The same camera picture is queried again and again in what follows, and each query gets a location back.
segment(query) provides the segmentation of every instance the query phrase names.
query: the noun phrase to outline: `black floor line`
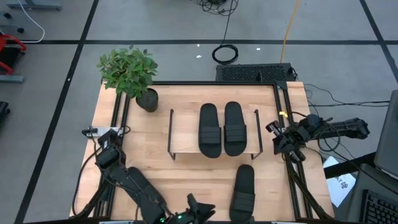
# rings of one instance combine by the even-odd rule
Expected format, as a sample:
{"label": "black floor line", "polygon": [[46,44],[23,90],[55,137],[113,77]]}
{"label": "black floor line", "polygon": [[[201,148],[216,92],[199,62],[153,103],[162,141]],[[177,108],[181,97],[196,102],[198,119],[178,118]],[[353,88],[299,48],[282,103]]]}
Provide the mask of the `black floor line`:
{"label": "black floor line", "polygon": [[17,214],[17,217],[16,217],[14,223],[20,224],[20,223],[24,222],[27,210],[29,208],[30,201],[32,200],[32,196],[33,196],[34,190],[37,185],[37,181],[39,180],[39,176],[40,176],[40,173],[41,173],[43,165],[44,165],[45,158],[49,151],[50,143],[53,138],[55,128],[57,127],[58,120],[61,115],[63,104],[64,104],[65,99],[68,94],[69,86],[72,82],[73,74],[75,73],[75,70],[76,70],[76,65],[80,58],[81,50],[83,49],[83,46],[84,46],[84,40],[87,38],[88,30],[90,28],[91,22],[93,21],[93,17],[94,17],[94,13],[95,13],[97,5],[98,5],[98,1],[99,0],[93,1],[93,5],[91,7],[90,13],[88,14],[88,18],[87,18],[85,27],[83,29],[83,33],[81,34],[78,46],[76,48],[75,56],[73,57],[73,60],[71,62],[71,65],[70,65],[70,68],[68,71],[68,75],[67,75],[67,77],[65,79],[65,83],[63,84],[63,87],[62,87],[60,98],[58,99],[57,106],[55,107],[55,112],[52,116],[49,129],[47,130],[47,134],[45,135],[43,146],[40,150],[39,157],[36,161],[36,165],[34,167],[32,176],[30,177],[29,184],[25,191],[24,198],[22,199],[22,202],[19,207],[18,214]]}
{"label": "black floor line", "polygon": [[381,35],[380,30],[379,30],[379,28],[376,25],[376,21],[374,20],[372,14],[371,14],[371,11],[369,10],[368,5],[366,4],[366,1],[365,0],[359,0],[359,1],[360,1],[361,5],[362,5],[362,8],[363,8],[365,14],[366,14],[366,17],[368,18],[368,20],[369,20],[369,22],[371,24],[371,27],[372,27],[373,32],[374,32],[374,35],[376,35],[377,40],[380,41],[380,46],[381,46],[381,49],[382,49],[382,51],[384,53],[384,56],[386,57],[387,62],[390,65],[390,68],[392,70],[392,73],[394,74],[394,76],[395,76],[395,78],[396,78],[396,80],[398,82],[397,64],[395,63],[394,58],[392,58],[390,50],[388,49],[387,44],[384,41],[383,36]]}
{"label": "black floor line", "polygon": [[[84,44],[98,45],[169,45],[169,44],[220,44],[222,40],[85,40]],[[279,45],[283,40],[225,40],[226,44],[265,44]],[[79,44],[79,40],[43,40],[40,44]],[[286,44],[292,45],[377,45],[379,40],[287,40]],[[386,44],[398,45],[398,40],[388,40]]]}
{"label": "black floor line", "polygon": [[[86,40],[85,44],[220,44],[222,40]],[[283,44],[283,40],[225,40],[226,44]],[[286,44],[295,45],[377,45],[377,40],[288,40]]]}

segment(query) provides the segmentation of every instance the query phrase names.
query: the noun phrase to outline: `yellow cable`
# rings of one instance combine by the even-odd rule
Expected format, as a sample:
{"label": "yellow cable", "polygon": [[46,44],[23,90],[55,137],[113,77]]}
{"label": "yellow cable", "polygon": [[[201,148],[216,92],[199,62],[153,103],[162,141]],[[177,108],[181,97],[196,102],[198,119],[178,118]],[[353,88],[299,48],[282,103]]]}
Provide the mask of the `yellow cable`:
{"label": "yellow cable", "polygon": [[284,52],[285,52],[286,39],[287,39],[287,36],[289,35],[290,27],[292,26],[292,23],[293,23],[293,20],[294,20],[294,16],[296,15],[296,11],[297,11],[297,8],[299,7],[299,4],[300,4],[300,0],[297,0],[296,6],[294,7],[294,10],[293,10],[292,17],[290,18],[289,26],[287,27],[287,30],[286,30],[284,44],[282,46],[282,53],[280,55],[280,62],[279,63],[282,63],[282,59],[284,57]]}

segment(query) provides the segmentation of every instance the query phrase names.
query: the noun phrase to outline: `white cable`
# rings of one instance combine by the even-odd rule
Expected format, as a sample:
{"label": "white cable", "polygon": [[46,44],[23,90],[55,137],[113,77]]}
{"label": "white cable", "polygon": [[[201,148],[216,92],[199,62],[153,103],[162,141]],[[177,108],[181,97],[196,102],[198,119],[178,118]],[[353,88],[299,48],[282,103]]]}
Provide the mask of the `white cable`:
{"label": "white cable", "polygon": [[35,44],[35,43],[41,42],[41,41],[43,40],[43,38],[44,38],[45,30],[43,29],[42,26],[40,26],[36,21],[34,21],[34,20],[28,15],[28,13],[25,11],[24,6],[22,5],[21,1],[18,0],[18,2],[19,2],[19,4],[21,5],[21,8],[22,8],[22,10],[24,11],[25,15],[26,15],[34,24],[36,24],[40,29],[42,29],[42,31],[43,31],[43,36],[42,36],[42,38],[40,38],[40,40],[35,40],[35,41],[21,41],[21,42],[22,42],[22,43],[31,43],[31,44]]}

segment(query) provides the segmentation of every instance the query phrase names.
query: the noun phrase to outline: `potted plant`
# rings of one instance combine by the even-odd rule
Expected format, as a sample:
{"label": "potted plant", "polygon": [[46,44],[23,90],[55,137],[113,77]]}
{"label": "potted plant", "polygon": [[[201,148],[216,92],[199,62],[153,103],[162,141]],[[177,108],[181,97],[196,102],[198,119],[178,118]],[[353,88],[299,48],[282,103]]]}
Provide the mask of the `potted plant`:
{"label": "potted plant", "polygon": [[142,52],[133,49],[112,50],[99,58],[97,67],[101,68],[105,88],[115,88],[116,93],[125,92],[128,97],[136,98],[137,104],[148,112],[157,109],[159,96],[154,89],[148,88],[152,84],[152,76],[157,73],[157,64],[149,57],[147,50]]}

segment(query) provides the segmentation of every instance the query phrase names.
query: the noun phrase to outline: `computer monitor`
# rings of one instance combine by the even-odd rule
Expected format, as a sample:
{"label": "computer monitor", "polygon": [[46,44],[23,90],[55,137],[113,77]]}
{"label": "computer monitor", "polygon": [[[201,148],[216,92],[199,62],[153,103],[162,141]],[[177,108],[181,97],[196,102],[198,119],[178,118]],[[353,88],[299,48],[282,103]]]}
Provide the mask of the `computer monitor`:
{"label": "computer monitor", "polygon": [[398,177],[398,90],[391,95],[390,105],[384,120],[383,129],[377,147],[374,164],[382,171]]}

